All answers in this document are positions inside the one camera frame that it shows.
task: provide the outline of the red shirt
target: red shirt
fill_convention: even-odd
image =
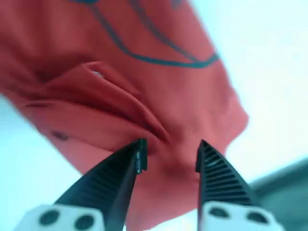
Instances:
[[[196,207],[200,140],[224,153],[247,116],[186,1],[3,0],[0,15],[1,93],[81,173],[148,139],[128,230]]]

